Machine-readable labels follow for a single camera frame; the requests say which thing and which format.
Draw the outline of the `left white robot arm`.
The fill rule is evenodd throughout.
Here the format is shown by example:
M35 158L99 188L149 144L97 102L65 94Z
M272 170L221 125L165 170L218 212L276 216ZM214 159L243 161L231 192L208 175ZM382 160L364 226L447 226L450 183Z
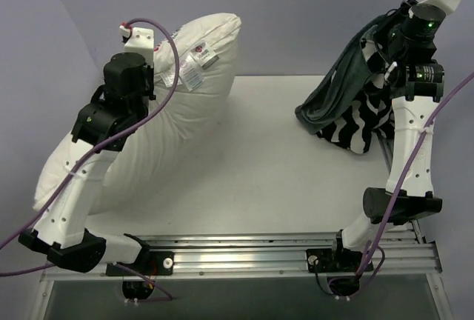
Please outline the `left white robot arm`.
M57 267L87 273L104 262L111 240L86 227L105 173L122 151L136 124L148 115L153 97L153 70L138 53L115 54L103 69L104 83L80 109L71 130L64 162L67 183L19 243L46 255Z

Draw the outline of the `zebra and grey pillowcase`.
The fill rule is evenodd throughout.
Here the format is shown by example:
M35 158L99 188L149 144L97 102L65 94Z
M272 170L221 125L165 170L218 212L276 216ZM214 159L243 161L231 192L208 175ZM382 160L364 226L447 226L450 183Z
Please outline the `zebra and grey pillowcase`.
M392 140L395 122L390 89L384 82L388 64L375 31L386 19L377 16L347 43L319 86L295 108L311 135L356 154L367 153L373 134Z

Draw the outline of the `white pillow insert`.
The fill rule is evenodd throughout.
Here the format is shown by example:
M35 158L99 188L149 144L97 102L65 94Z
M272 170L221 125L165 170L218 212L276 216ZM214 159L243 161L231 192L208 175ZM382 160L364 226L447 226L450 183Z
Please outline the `white pillow insert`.
M171 100L127 138L105 174L90 214L122 207L156 190L187 145L223 107L236 76L241 19L215 13L182 25L172 35L180 81Z

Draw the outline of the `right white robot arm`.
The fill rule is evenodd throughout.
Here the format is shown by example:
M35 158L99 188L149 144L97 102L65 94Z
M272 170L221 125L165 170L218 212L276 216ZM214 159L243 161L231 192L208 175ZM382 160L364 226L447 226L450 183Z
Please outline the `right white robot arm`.
M446 13L428 1L400 12L400 18L384 24L375 35L388 60L384 82L394 115L390 176L384 188L364 191L362 214L338 233L328 253L337 270L346 270L355 262L355 252L373 246L385 230L442 208L442 200L434 195L431 155L433 114L444 95L444 68L433 58L433 40Z

